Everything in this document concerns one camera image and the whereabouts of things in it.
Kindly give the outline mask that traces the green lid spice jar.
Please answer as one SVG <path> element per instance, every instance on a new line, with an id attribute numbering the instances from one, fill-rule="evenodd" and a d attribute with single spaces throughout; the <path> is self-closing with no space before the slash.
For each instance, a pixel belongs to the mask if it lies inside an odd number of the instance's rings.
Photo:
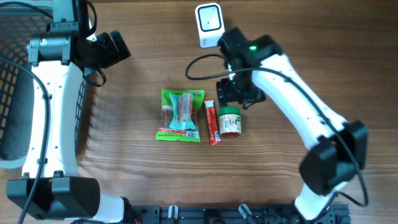
<path id="1" fill-rule="evenodd" d="M 235 138 L 241 135 L 241 113 L 238 107 L 220 108 L 219 129 L 222 138 Z"/>

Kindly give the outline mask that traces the red stick packet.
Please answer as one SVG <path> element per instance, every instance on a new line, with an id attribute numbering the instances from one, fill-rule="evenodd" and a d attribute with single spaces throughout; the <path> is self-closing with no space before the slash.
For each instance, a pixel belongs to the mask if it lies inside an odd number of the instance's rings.
<path id="1" fill-rule="evenodd" d="M 221 145 L 221 137 L 216 117 L 215 101 L 212 99 L 204 100 L 206 120 L 208 125 L 210 145 Z"/>

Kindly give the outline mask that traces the green snack bag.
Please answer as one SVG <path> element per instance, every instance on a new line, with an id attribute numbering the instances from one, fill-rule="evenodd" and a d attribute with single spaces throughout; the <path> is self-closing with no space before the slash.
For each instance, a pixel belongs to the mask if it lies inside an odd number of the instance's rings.
<path id="1" fill-rule="evenodd" d="M 161 97 L 161 122 L 156 140 L 200 142 L 197 114 L 205 91 L 163 89 Z"/>

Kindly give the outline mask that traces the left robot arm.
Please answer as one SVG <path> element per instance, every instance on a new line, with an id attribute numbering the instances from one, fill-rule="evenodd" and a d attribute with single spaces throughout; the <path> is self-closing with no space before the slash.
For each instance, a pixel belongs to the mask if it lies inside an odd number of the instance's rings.
<path id="1" fill-rule="evenodd" d="M 130 56 L 121 34 L 96 35 L 97 15 L 89 1 L 54 1 L 46 30 L 27 45 L 27 73 L 34 80 L 29 150 L 20 179 L 9 180 L 7 197 L 37 220 L 73 223 L 137 223 L 129 200 L 100 190 L 81 177 L 76 161 L 77 108 L 82 84 Z"/>

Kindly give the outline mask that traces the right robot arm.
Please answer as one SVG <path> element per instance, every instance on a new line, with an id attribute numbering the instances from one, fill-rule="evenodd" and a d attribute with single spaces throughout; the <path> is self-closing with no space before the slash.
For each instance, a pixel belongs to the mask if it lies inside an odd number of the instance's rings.
<path id="1" fill-rule="evenodd" d="M 298 131 L 307 155 L 299 165 L 304 181 L 294 207 L 307 222 L 319 220 L 354 177 L 365 188 L 368 129 L 334 112 L 301 79 L 288 56 L 269 35 L 247 40 L 226 31 L 218 48 L 229 70 L 216 84 L 220 111 L 237 102 L 244 109 L 270 98 Z"/>

